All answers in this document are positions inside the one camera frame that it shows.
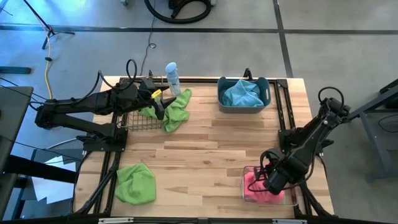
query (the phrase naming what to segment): pink cloth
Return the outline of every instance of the pink cloth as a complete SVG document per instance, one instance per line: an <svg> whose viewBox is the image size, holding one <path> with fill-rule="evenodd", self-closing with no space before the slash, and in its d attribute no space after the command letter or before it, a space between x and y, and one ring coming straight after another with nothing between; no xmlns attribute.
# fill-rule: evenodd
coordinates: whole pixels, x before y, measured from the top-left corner
<svg viewBox="0 0 398 224"><path fill-rule="evenodd" d="M254 172L248 172L244 175L244 196L253 199L257 203L280 203L284 198L284 191L281 191L279 195L274 195L268 191L265 192L252 192L248 189L249 184L255 181ZM250 186L251 190L264 190L266 189L262 181L255 182Z"/></svg>

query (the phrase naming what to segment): blue basket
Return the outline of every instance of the blue basket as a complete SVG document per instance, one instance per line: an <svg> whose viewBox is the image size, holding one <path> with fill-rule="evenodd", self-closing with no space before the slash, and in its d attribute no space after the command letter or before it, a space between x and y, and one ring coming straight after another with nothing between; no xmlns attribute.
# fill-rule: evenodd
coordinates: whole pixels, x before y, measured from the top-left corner
<svg viewBox="0 0 398 224"><path fill-rule="evenodd" d="M232 86L235 86L235 84L239 80L227 80L225 77L221 77L218 80L218 105L220 108L220 111L223 113L246 113L246 114L254 114L262 111L266 106L268 106L271 103L271 93L269 91L269 83L266 78L258 78L256 81L249 81L251 83L257 84L257 86L260 88L260 95L259 98L260 100L264 103L264 106L256 106L256 107L250 107L250 106L224 106L223 105L223 100L221 97L224 95L225 91Z"/></svg>

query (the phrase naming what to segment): yellow cable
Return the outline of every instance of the yellow cable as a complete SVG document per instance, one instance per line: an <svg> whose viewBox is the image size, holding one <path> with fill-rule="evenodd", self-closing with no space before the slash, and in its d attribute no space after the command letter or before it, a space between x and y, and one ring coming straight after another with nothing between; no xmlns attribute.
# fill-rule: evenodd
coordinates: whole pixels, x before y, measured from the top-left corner
<svg viewBox="0 0 398 224"><path fill-rule="evenodd" d="M50 57L50 55L51 55L50 37L47 35L47 31L45 31L42 21L40 21L40 19L36 15L35 15L35 17L38 20L38 22L40 23L40 25L42 26L45 37L47 38L47 43L49 44L49 53L47 54L47 57ZM49 83L49 61L48 60L46 60L46 61L47 62L45 64L44 79L45 79L45 84L47 84L47 89L49 91L50 100L52 100L52 91L51 91L51 86Z"/></svg>

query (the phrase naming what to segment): yellow clip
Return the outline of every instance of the yellow clip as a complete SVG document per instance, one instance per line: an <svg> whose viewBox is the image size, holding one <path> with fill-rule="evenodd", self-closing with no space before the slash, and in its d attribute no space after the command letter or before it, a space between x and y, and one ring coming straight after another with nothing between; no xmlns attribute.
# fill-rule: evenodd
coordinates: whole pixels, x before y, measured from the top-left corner
<svg viewBox="0 0 398 224"><path fill-rule="evenodd" d="M162 90L156 90L150 97L154 99L155 97L159 96L162 94Z"/></svg>

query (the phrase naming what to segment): metal wire rack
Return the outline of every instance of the metal wire rack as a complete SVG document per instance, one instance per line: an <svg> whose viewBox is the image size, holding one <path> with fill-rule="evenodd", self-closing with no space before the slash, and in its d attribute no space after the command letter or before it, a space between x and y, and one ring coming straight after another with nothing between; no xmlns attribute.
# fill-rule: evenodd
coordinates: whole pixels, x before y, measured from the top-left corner
<svg viewBox="0 0 398 224"><path fill-rule="evenodd" d="M159 78L157 80L160 81L153 80L153 82L163 84L163 77L161 76L142 76L137 78ZM122 79L121 83L123 82L128 82L128 78ZM143 116L139 114L139 111L133 111L127 114L127 124L125 126L120 126L121 121L118 124L120 128L128 128L130 131L146 131L162 128L162 121Z"/></svg>

